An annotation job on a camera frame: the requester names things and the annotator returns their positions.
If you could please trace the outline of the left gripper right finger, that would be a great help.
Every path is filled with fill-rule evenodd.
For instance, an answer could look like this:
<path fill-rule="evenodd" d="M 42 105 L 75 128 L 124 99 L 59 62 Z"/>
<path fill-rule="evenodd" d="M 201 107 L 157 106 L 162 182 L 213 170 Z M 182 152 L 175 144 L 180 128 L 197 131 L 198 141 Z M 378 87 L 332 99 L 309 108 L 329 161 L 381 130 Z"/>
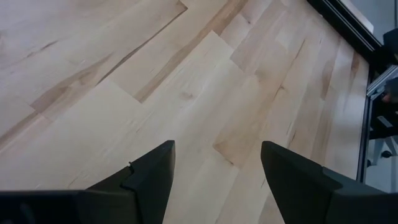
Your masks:
<path fill-rule="evenodd" d="M 263 141 L 261 162 L 285 224 L 398 224 L 398 193 L 385 193 Z"/>

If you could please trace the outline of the black aluminium table frame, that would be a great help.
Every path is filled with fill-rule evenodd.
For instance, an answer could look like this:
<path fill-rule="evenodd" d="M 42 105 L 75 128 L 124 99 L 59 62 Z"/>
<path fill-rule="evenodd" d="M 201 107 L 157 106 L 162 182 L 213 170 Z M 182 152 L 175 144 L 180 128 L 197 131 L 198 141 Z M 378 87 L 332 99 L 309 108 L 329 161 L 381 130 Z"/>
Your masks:
<path fill-rule="evenodd" d="M 362 56 L 370 66 L 366 89 L 364 134 L 359 160 L 359 179 L 387 192 L 398 191 L 398 136 L 370 139 L 373 101 L 381 92 L 384 82 L 391 78 L 397 67 L 396 57 L 378 40 L 369 28 L 369 22 L 348 0 L 307 0 L 308 3 Z M 395 29 L 398 27 L 398 11 Z"/>

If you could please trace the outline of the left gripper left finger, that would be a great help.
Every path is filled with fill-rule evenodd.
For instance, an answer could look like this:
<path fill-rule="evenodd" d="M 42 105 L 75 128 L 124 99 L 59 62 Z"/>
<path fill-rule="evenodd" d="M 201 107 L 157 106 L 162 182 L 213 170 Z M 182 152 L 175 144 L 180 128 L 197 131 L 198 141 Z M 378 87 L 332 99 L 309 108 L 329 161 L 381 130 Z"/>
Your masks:
<path fill-rule="evenodd" d="M 174 167 L 168 140 L 87 189 L 0 191 L 0 224 L 162 224 Z"/>

